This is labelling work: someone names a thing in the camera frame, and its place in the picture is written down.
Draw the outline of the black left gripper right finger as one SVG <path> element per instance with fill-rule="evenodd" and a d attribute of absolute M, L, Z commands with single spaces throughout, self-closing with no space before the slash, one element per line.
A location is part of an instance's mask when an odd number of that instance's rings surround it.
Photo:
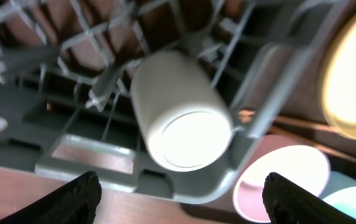
<path fill-rule="evenodd" d="M 356 219 L 276 172 L 265 178 L 262 199 L 272 224 L 356 224 Z"/>

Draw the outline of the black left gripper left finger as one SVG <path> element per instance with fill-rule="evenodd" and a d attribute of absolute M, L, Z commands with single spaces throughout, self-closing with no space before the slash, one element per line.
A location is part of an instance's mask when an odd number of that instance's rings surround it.
<path fill-rule="evenodd" d="M 23 209 L 0 219 L 0 224 L 92 224 L 102 188 L 88 171 Z"/>

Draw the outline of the light blue bowl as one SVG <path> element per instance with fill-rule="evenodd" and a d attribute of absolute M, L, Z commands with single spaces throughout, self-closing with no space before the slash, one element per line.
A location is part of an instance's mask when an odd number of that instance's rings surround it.
<path fill-rule="evenodd" d="M 356 219 L 356 180 L 340 172 L 331 172 L 324 191 L 324 202 Z"/>

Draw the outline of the white cup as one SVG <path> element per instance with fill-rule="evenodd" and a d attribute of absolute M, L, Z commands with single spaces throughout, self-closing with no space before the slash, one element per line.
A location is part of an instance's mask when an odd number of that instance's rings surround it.
<path fill-rule="evenodd" d="M 179 51 L 142 62 L 131 82 L 131 101 L 149 155 L 167 170 L 204 168 L 232 140 L 227 106 L 196 60 Z"/>

